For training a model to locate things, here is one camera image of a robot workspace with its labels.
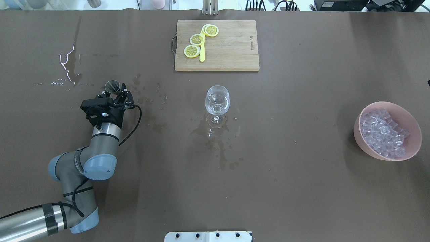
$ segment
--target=robotic arm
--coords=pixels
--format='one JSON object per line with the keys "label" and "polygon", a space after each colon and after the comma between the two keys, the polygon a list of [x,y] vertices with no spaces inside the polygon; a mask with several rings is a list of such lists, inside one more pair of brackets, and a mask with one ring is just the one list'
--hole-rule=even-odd
{"label": "robotic arm", "polygon": [[[142,116],[125,84],[109,81],[106,91],[95,99],[84,100],[81,109],[94,130],[88,147],[66,152],[48,165],[50,176],[61,182],[64,201],[27,208],[0,218],[0,242],[30,241],[70,228],[80,233],[98,224],[98,207],[91,180],[112,177],[117,164],[118,146],[136,130]],[[120,142],[124,111],[138,107],[139,121]]]}

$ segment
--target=pink bowl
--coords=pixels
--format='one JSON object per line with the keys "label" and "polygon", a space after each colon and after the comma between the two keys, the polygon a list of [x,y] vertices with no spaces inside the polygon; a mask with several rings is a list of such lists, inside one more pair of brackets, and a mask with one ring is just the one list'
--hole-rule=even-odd
{"label": "pink bowl", "polygon": [[[405,156],[395,159],[388,159],[378,154],[364,141],[363,135],[360,132],[361,115],[364,112],[370,112],[375,109],[386,109],[390,113],[393,120],[396,121],[396,123],[398,123],[400,127],[406,129],[411,134],[408,138],[405,139],[405,142],[403,144],[406,151]],[[404,161],[411,158],[418,152],[418,150],[420,150],[421,142],[423,139],[420,126],[418,125],[415,118],[406,109],[392,102],[374,102],[367,105],[367,107],[365,107],[363,111],[361,111],[360,115],[355,121],[354,137],[358,145],[364,152],[366,152],[371,157],[384,161]]]}

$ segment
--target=wooden cutting board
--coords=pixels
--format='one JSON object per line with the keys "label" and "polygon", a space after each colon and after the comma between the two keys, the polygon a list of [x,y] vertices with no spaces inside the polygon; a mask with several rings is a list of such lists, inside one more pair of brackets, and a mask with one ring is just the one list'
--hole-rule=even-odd
{"label": "wooden cutting board", "polygon": [[[199,34],[202,26],[214,24],[219,33],[205,36],[206,60],[188,58],[184,49],[190,37]],[[177,71],[258,71],[257,26],[255,20],[178,20],[178,47],[175,70]]]}

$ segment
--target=black cable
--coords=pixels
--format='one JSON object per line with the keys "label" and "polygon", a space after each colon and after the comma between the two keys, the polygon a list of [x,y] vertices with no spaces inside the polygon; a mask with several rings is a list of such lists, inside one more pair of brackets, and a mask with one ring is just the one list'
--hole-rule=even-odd
{"label": "black cable", "polygon": [[430,9],[428,7],[426,7],[426,6],[424,6],[423,4],[421,4],[421,7],[425,8],[427,11],[430,12]]}
{"label": "black cable", "polygon": [[266,6],[264,5],[264,0],[260,1],[260,6],[258,8],[259,11],[261,11],[261,5],[263,4],[264,10],[266,11]]}
{"label": "black cable", "polygon": [[81,184],[79,184],[79,186],[77,186],[77,187],[75,188],[75,190],[73,190],[73,193],[72,193],[72,203],[73,203],[73,206],[74,206],[74,208],[75,208],[76,212],[78,212],[79,216],[81,216],[81,217],[85,217],[85,215],[83,214],[83,212],[81,212],[81,210],[79,210],[79,209],[78,209],[78,206],[76,206],[76,202],[75,202],[75,195],[76,195],[76,191],[77,191],[77,190],[78,190],[78,189],[79,189],[83,184],[85,184],[88,180],[89,180],[88,178],[85,178],[85,179],[82,181],[82,183],[81,183]]}
{"label": "black cable", "polygon": [[130,136],[137,130],[137,127],[139,127],[140,121],[142,120],[142,109],[141,109],[141,107],[139,105],[134,104],[134,103],[127,103],[127,104],[124,103],[124,104],[115,104],[115,105],[112,105],[111,107],[121,107],[121,106],[133,106],[133,107],[137,107],[139,109],[139,111],[140,111],[140,115],[139,115],[139,120],[137,121],[137,124],[136,124],[135,128],[130,132],[130,134],[125,139],[123,139],[120,142],[119,145],[122,145],[128,138],[130,138]]}
{"label": "black cable", "polygon": [[282,0],[282,1],[280,1],[280,2],[278,3],[278,5],[276,5],[276,7],[275,7],[275,10],[274,10],[274,11],[276,11],[276,9],[278,9],[278,6],[279,6],[281,3],[285,3],[285,10],[287,10],[287,7],[288,7],[288,1]]}
{"label": "black cable", "polygon": [[[58,206],[63,205],[63,206],[66,206],[66,207],[72,208],[73,210],[75,210],[75,211],[76,211],[76,208],[75,208],[72,204],[63,203],[63,202],[53,202],[53,203],[51,203],[51,204],[52,204],[53,206],[54,206],[54,205],[58,205]],[[11,213],[11,214],[9,214],[9,215],[6,215],[6,216],[3,216],[3,217],[0,217],[0,219],[7,218],[7,217],[10,217],[10,216],[13,216],[13,215],[20,214],[20,213],[22,213],[22,212],[25,212],[25,211],[31,210],[31,209],[41,208],[41,207],[42,207],[42,205],[38,205],[38,206],[33,206],[33,207],[26,208],[26,209],[22,209],[22,210],[19,210],[19,211],[15,212],[15,213]]]}
{"label": "black cable", "polygon": [[19,210],[18,212],[11,213],[11,214],[6,215],[6,216],[4,216],[4,217],[0,217],[0,219],[2,219],[2,218],[6,218],[6,217],[10,217],[10,216],[13,216],[13,215],[15,215],[15,214],[19,214],[19,213],[22,213],[22,212],[25,212],[25,211],[28,211],[28,210],[31,210],[31,209],[41,208],[41,207],[42,207],[42,205],[38,205],[38,206],[31,207],[31,208],[22,209],[22,210]]}

